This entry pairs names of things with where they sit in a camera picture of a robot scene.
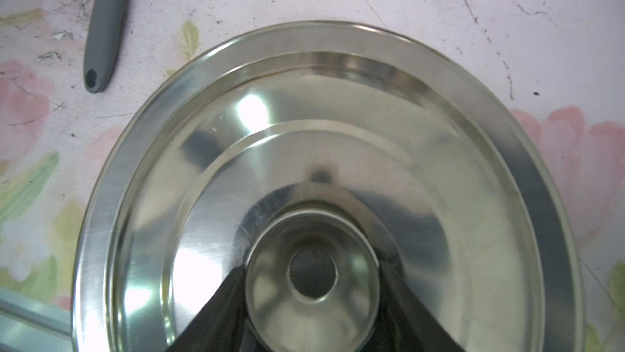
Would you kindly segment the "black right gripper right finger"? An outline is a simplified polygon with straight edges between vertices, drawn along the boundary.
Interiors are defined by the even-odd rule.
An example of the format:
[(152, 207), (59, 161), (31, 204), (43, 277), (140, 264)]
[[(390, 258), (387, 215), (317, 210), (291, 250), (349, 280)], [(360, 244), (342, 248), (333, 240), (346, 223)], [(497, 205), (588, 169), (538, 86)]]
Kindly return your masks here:
[(379, 277), (379, 314), (363, 351), (463, 351), (391, 265), (379, 264)]

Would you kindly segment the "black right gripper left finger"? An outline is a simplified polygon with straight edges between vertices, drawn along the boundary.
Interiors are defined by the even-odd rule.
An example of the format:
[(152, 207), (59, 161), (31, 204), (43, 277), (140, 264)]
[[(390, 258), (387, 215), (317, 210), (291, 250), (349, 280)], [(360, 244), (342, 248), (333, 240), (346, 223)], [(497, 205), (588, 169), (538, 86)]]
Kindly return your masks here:
[(235, 267), (169, 351), (265, 351), (251, 330), (245, 303), (246, 267)]

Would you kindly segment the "stainless steel pot lid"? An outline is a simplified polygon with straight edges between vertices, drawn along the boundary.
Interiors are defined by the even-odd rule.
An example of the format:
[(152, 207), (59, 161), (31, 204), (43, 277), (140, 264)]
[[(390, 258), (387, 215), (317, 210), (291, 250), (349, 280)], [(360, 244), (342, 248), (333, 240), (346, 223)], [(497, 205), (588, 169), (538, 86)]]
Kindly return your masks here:
[(555, 182), (480, 81), (402, 35), (299, 21), (182, 67), (91, 195), (77, 351), (382, 349), (387, 301), (431, 327), (393, 350), (581, 351), (584, 298)]

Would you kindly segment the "cream spoon with grey handle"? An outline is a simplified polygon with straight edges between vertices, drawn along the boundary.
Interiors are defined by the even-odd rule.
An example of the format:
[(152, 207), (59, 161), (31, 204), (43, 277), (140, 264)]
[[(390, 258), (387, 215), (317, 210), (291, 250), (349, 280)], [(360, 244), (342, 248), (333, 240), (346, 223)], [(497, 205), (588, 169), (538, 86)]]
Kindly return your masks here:
[(86, 91), (97, 94), (107, 87), (120, 47), (125, 0), (94, 0), (83, 61)]

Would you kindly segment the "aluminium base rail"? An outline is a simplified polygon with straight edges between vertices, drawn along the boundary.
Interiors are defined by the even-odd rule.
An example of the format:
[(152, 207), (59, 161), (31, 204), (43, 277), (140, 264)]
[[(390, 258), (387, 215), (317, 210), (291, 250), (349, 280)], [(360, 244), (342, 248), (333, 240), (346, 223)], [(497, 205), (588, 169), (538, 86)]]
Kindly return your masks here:
[(73, 351), (70, 311), (1, 288), (1, 351)]

